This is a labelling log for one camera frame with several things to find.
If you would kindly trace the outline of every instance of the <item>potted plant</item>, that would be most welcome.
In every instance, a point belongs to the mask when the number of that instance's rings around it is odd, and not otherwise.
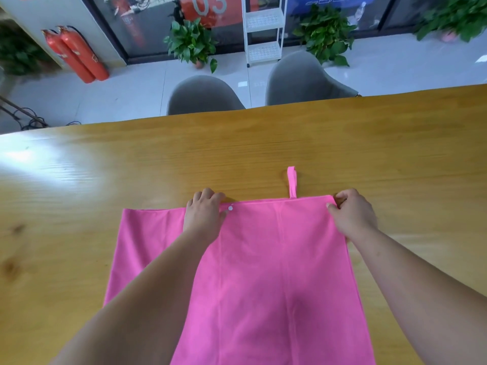
[[[356,25],[349,25],[347,18],[341,16],[340,9],[330,5],[320,9],[318,5],[311,5],[311,15],[301,21],[293,34],[301,37],[306,50],[315,55],[320,63],[330,60],[335,65],[349,67],[347,59],[341,54],[352,49],[354,39],[348,37],[348,33],[355,28]]]
[[[6,74],[39,73],[51,57],[20,27],[0,26],[0,65]]]
[[[451,41],[460,36],[469,42],[487,27],[487,0],[447,0],[440,9],[425,13],[418,25],[416,37],[421,41],[429,32],[439,30],[442,40]]]
[[[211,37],[211,31],[200,23],[200,18],[193,22],[185,20],[183,25],[174,21],[170,32],[171,35],[164,38],[169,46],[168,53],[173,53],[181,61],[191,61],[198,69],[208,63],[208,55],[216,51],[217,42]],[[216,67],[217,61],[212,58],[211,73],[215,72]]]

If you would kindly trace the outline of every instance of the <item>hanging strap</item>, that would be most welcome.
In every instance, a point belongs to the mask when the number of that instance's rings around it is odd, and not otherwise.
[[[298,186],[298,178],[294,166],[289,166],[287,169],[287,180],[289,181],[289,198],[296,198],[296,187]]]

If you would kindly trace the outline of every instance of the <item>white rolling cart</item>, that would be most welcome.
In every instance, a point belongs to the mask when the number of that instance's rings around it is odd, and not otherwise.
[[[286,24],[287,0],[279,0],[279,7],[267,10],[247,12],[246,0],[242,0],[242,19],[244,30],[245,54],[247,67],[251,64],[263,61],[279,60],[283,56],[284,27]],[[247,33],[259,32],[261,30],[277,29],[277,39],[275,42],[248,44]]]

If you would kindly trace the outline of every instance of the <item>chair backrest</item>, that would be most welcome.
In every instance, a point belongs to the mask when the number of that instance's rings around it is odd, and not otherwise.
[[[232,88],[221,79],[197,75],[182,81],[167,105],[167,115],[245,109]]]
[[[292,53],[272,69],[266,105],[355,97],[354,89],[330,77],[316,57],[306,51]]]

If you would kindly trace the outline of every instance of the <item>wooden tabletop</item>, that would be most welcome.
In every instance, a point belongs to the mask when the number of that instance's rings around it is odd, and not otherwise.
[[[101,308],[122,208],[287,197],[289,165],[298,196],[357,188],[384,232],[487,294],[486,154],[487,85],[0,136],[0,363],[47,363]],[[349,250],[377,363],[420,363]]]

